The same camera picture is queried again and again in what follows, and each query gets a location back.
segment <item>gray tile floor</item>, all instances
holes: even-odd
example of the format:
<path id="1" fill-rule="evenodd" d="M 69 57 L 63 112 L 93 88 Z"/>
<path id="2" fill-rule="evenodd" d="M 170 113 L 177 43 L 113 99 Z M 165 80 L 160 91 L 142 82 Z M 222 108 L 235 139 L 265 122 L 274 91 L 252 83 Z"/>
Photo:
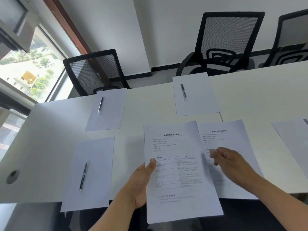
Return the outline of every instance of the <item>gray tile floor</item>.
<path id="1" fill-rule="evenodd" d="M 252 59 L 255 62 L 255 68 L 258 68 L 258 65 L 260 63 L 265 62 L 267 58 L 268 58 L 268 55 L 252 57 Z M 189 74 L 195 67 L 197 66 L 185 67 L 183 69 L 182 75 Z M 209 68 L 223 69 L 223 68 L 213 66 L 213 65 L 209 66 Z M 176 69 L 168 69 L 168 70 L 153 72 L 152 77 L 130 79 L 127 82 L 129 86 L 133 88 L 157 85 L 157 84 L 172 82 L 172 77 L 175 77 L 175 73 L 176 73 Z M 74 98 L 74 97 L 79 97 L 79 94 L 73 88 L 68 98 Z M 192 224 L 194 224 L 194 226 L 199 229 L 201 228 L 198 219 L 187 219 L 187 220 L 182 220 L 182 221 L 152 224 L 149 226 L 149 228 L 152 229 L 153 231 L 191 231 Z M 72 231 L 80 231 L 79 211 L 76 211 L 73 213 L 70 228 Z"/>

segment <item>forearm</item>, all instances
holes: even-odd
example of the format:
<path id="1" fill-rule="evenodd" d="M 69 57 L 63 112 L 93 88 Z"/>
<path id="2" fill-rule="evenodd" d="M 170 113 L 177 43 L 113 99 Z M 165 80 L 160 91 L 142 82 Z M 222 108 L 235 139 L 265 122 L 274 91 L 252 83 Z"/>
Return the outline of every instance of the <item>forearm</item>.
<path id="1" fill-rule="evenodd" d="M 89 231 L 127 231 L 134 210 L 132 197 L 122 189 Z"/>
<path id="2" fill-rule="evenodd" d="M 264 203 L 287 231 L 308 230 L 306 204 L 263 178 L 248 190 Z"/>

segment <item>white paper sheet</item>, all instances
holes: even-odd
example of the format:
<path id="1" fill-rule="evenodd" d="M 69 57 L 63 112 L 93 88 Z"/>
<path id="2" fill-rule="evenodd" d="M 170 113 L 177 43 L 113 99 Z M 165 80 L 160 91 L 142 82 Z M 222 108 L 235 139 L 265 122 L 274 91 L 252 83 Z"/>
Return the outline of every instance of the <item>white paper sheet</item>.
<path id="1" fill-rule="evenodd" d="M 113 146 L 114 137 L 77 144 L 61 212 L 109 206 Z M 79 190 L 85 163 L 86 176 Z"/>
<path id="2" fill-rule="evenodd" d="M 228 199 L 257 199 L 256 196 L 228 179 L 222 172 L 220 166 L 214 166 L 214 159 L 210 158 L 210 149 L 226 147 L 235 150 L 244 157 L 259 175 L 263 176 L 256 157 L 253 154 L 243 121 L 198 123 L 198 129 L 218 197 Z"/>
<path id="3" fill-rule="evenodd" d="M 148 223 L 223 215 L 196 121 L 144 126 L 144 143 L 145 162 L 157 161 L 147 186 Z"/>
<path id="4" fill-rule="evenodd" d="M 308 120 L 286 120 L 272 125 L 308 178 Z"/>
<path id="5" fill-rule="evenodd" d="M 207 73 L 177 76 L 172 79 L 177 116 L 220 112 Z"/>
<path id="6" fill-rule="evenodd" d="M 99 91 L 95 95 L 94 105 L 85 131 L 119 129 L 121 127 L 125 95 L 126 88 Z M 102 96 L 104 99 L 100 113 L 98 114 Z"/>

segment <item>table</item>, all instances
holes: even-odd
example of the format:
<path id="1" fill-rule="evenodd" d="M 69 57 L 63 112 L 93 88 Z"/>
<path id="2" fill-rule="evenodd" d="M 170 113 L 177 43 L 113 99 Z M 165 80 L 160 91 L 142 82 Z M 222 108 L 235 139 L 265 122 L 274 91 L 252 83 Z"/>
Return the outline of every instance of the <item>table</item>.
<path id="1" fill-rule="evenodd" d="M 62 200 L 76 141 L 115 136 L 111 197 L 144 162 L 143 125 L 221 122 L 219 113 L 176 116 L 173 84 L 127 90 L 121 128 L 85 132 L 94 96 L 37 104 L 0 163 L 0 203 Z M 20 170 L 18 179 L 7 176 Z"/>
<path id="2" fill-rule="evenodd" d="M 308 61 L 211 77 L 223 121 L 243 119 L 267 180 L 287 193 L 308 192 L 308 179 L 271 121 L 308 117 Z"/>

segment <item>brown wooden beam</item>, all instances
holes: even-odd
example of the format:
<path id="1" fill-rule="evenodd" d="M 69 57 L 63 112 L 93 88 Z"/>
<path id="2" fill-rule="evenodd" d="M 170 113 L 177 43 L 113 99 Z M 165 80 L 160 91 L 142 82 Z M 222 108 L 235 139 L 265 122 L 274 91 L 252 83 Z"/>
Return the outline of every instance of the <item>brown wooden beam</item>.
<path id="1" fill-rule="evenodd" d="M 81 54 L 89 54 L 92 51 L 90 50 L 89 46 L 79 33 L 78 29 L 76 28 L 75 24 L 65 11 L 64 7 L 60 3 L 59 0 L 43 0 L 47 7 L 50 9 L 50 11 L 53 13 L 59 24 L 62 26 L 64 31 L 67 33 L 67 35 L 70 37 L 72 42 L 75 44 L 77 49 L 80 51 Z M 104 85 L 111 85 L 111 82 L 102 69 L 99 62 L 93 58 L 91 59 L 91 62 L 95 64 L 95 68 L 93 70 L 99 74 L 100 79 Z"/>

